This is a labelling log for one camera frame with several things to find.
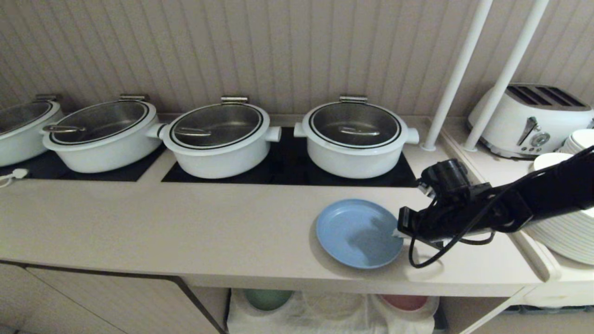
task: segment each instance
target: pot handle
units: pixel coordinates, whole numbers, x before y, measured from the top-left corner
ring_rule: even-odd
[[[275,143],[278,143],[280,141],[280,135],[282,134],[282,132],[283,130],[281,129],[281,127],[270,127],[266,131],[264,139],[266,139],[266,141],[273,141]]]
[[[163,140],[163,138],[165,138],[165,133],[167,132],[167,131],[165,131],[165,127],[167,125],[168,125],[167,123],[157,123],[157,124],[151,126],[150,128],[148,128],[145,135],[147,137],[158,138],[158,139]]]
[[[406,139],[407,144],[418,144],[419,143],[419,131],[415,128],[409,128],[409,136]]]
[[[301,123],[295,123],[295,129],[293,130],[293,137],[305,138],[307,135],[303,131],[303,125]]]
[[[39,134],[46,134],[49,133],[49,131],[46,131],[45,128],[50,126],[50,125],[56,125],[57,122],[53,122],[53,123],[47,123],[43,128],[41,128],[41,130],[39,130]]]

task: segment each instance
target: stack of white plates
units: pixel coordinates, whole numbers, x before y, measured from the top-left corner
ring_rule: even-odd
[[[594,129],[577,130],[566,139],[559,152],[574,155],[592,145],[594,145]]]
[[[539,170],[567,160],[570,155],[547,153],[534,161]],[[572,260],[594,265],[594,208],[549,218],[525,231],[553,251]]]

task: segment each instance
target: black induction cooktop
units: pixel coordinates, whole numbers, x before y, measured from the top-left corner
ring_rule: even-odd
[[[29,160],[0,167],[0,175],[10,174],[16,168],[26,168],[29,170],[29,174],[25,178],[31,179],[136,182],[164,150],[165,145],[161,144],[151,154],[135,163],[113,171],[92,174],[78,173],[70,170],[54,151],[47,151]]]
[[[178,163],[169,170],[162,182],[333,185],[351,187],[417,187],[415,175],[404,154],[396,166],[384,175],[369,179],[338,177],[319,168],[307,155],[307,139],[293,137],[293,128],[283,128],[279,143],[271,143],[270,153],[256,167],[234,177],[222,179],[197,178],[186,173]]]

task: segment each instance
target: power cord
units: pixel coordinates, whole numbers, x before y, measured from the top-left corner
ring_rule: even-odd
[[[8,187],[9,185],[11,185],[11,183],[14,179],[22,179],[22,178],[26,177],[27,174],[29,174],[28,169],[17,168],[15,170],[13,170],[12,173],[10,173],[8,175],[1,176],[0,181],[4,181],[4,180],[6,180],[6,181],[4,182],[4,184],[0,185],[0,188]]]
[[[531,179],[538,175],[542,175],[544,173],[549,173],[551,171],[556,172],[557,167],[559,165],[553,165],[553,166],[550,166],[547,168],[543,168],[539,171],[532,172],[532,173],[527,174],[524,177],[516,180],[515,182],[508,184],[507,187],[505,187],[505,189],[503,189],[497,195],[493,196],[493,198],[487,203],[487,205],[485,205],[483,207],[483,209],[481,211],[479,211],[479,213],[477,213],[476,216],[472,220],[470,220],[470,222],[464,227],[464,229],[462,229],[462,231],[460,231],[444,248],[440,249],[439,252],[437,252],[437,254],[432,256],[429,260],[422,262],[422,263],[415,263],[413,260],[413,249],[415,248],[415,241],[416,241],[416,237],[418,234],[418,229],[415,228],[413,230],[413,235],[410,240],[409,257],[408,257],[410,265],[415,268],[423,268],[423,267],[429,266],[430,264],[433,264],[435,261],[439,260],[443,255],[445,255],[445,253],[447,253],[452,247],[454,247],[454,245],[457,244],[458,241],[460,241],[462,243],[470,244],[470,245],[481,245],[481,244],[487,244],[487,243],[491,242],[493,240],[495,232],[492,232],[491,236],[489,238],[487,238],[485,240],[479,240],[479,241],[464,240],[463,236],[465,234],[467,234],[481,220],[481,218],[483,218],[483,216],[485,216],[485,214],[487,214],[489,212],[489,210],[491,210],[493,205],[495,205],[495,203],[497,203],[497,201],[501,198],[501,196],[505,195],[510,189],[514,188],[515,186],[517,186],[524,180]],[[436,202],[436,198],[429,205],[429,209],[435,204],[435,202]]]

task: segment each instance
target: lid handle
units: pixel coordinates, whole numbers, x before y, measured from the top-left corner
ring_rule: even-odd
[[[35,94],[35,100],[33,100],[33,102],[48,102],[61,99],[62,95],[60,94]]]
[[[120,101],[148,101],[149,96],[147,94],[120,94]]]
[[[346,95],[341,95],[340,99],[341,102],[347,102],[347,103],[367,103],[367,97],[366,96],[346,96]]]
[[[221,96],[221,103],[224,105],[243,105],[249,103],[247,96]]]
[[[175,134],[182,134],[184,136],[190,137],[208,137],[212,135],[212,132],[210,132],[209,130],[181,127],[175,128]]]
[[[379,131],[363,131],[356,128],[350,127],[339,127],[338,131],[346,134],[354,134],[356,136],[379,136]]]
[[[66,125],[46,125],[43,131],[51,133],[74,133],[79,131],[87,131],[85,127],[70,127]]]

